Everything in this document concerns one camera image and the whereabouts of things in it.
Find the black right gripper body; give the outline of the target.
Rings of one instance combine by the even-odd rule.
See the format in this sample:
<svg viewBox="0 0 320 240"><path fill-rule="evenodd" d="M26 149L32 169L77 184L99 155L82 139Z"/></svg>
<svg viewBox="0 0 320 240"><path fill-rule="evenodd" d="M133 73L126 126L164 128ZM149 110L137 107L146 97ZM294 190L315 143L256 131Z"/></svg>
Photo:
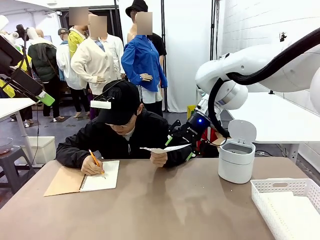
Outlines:
<svg viewBox="0 0 320 240"><path fill-rule="evenodd" d="M188 143L196 145L210 125L211 122L205 115L199 111L194 111L187 122L180 127L178 134Z"/></svg>

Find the person's left hand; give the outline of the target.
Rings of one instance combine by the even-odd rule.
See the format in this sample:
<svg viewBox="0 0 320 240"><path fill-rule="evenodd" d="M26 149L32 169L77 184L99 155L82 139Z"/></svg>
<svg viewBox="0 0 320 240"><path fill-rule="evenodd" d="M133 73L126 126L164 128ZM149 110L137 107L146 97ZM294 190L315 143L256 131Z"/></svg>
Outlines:
<svg viewBox="0 0 320 240"><path fill-rule="evenodd" d="M158 168L162 168L168 160L166 152L163 153L150 153L150 161Z"/></svg>

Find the person's right hand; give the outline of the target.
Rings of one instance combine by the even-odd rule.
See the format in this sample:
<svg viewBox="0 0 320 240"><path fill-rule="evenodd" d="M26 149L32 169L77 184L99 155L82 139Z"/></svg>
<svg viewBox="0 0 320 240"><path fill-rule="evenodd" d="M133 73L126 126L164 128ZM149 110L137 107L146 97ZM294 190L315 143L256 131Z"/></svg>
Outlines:
<svg viewBox="0 0 320 240"><path fill-rule="evenodd" d="M94 158L91 155L88 155L84 158L81 172L88 176L103 174L105 171L103 169L103 163L97 159L99 165L96 165Z"/></svg>

